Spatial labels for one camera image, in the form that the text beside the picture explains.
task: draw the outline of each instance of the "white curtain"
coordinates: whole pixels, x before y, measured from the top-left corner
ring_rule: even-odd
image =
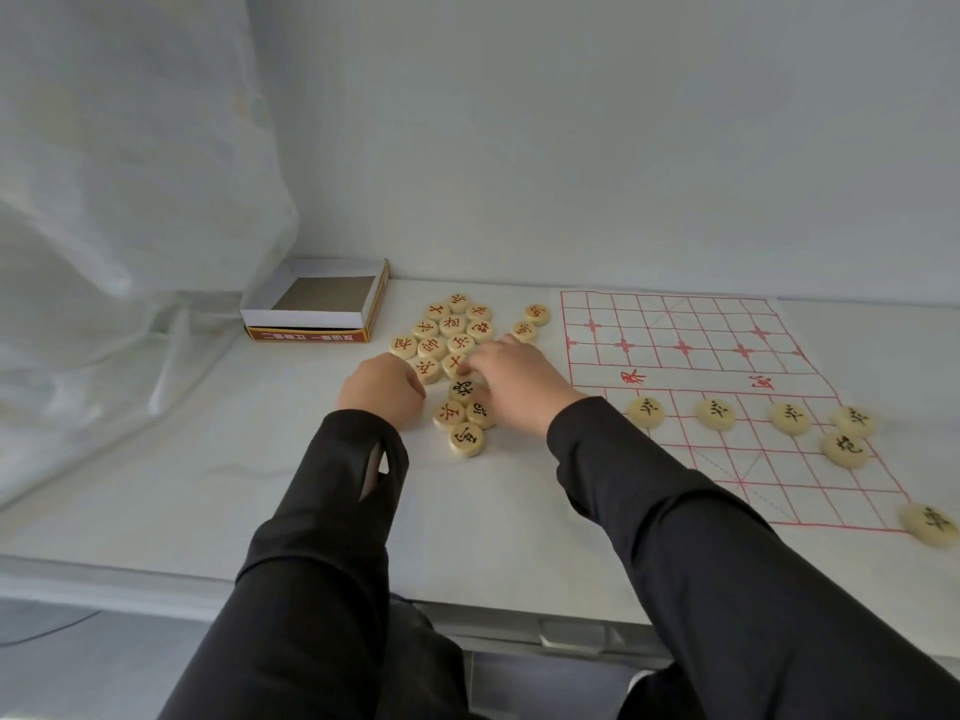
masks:
[[[296,228],[244,0],[0,0],[0,504],[188,392]]]

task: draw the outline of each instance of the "white wall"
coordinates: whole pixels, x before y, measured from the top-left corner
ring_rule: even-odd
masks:
[[[247,0],[301,253],[960,303],[960,0]]]

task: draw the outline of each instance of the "cable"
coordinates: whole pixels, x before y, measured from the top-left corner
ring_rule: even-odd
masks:
[[[19,644],[26,644],[27,642],[32,642],[33,640],[42,640],[44,637],[49,637],[50,635],[54,635],[57,632],[62,632],[64,629],[69,629],[70,627],[75,627],[78,624],[83,624],[88,619],[92,619],[93,617],[96,617],[98,614],[102,614],[102,613],[103,613],[102,611],[94,611],[93,613],[89,613],[87,616],[81,617],[76,621],[72,621],[69,624],[64,624],[62,627],[56,627],[56,629],[43,631],[42,633],[34,634],[33,636],[28,636],[26,639],[18,639],[17,641],[0,642],[0,649],[7,649],[8,647],[16,647]]]

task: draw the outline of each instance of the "person's left hand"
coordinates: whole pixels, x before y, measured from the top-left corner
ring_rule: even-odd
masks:
[[[346,377],[337,409],[362,409],[401,431],[420,417],[424,399],[424,385],[413,367],[399,356],[381,353],[360,362],[354,373]]]

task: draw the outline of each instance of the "hand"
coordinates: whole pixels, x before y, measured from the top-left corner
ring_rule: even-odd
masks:
[[[586,399],[554,368],[546,356],[511,335],[489,340],[460,364],[458,374],[474,370],[486,379],[489,390],[479,400],[489,406],[498,423],[546,437],[550,423],[575,401]]]
[[[424,399],[424,385],[411,365],[392,353],[381,353],[360,362],[346,377],[337,409],[362,409],[401,431],[420,417]]]

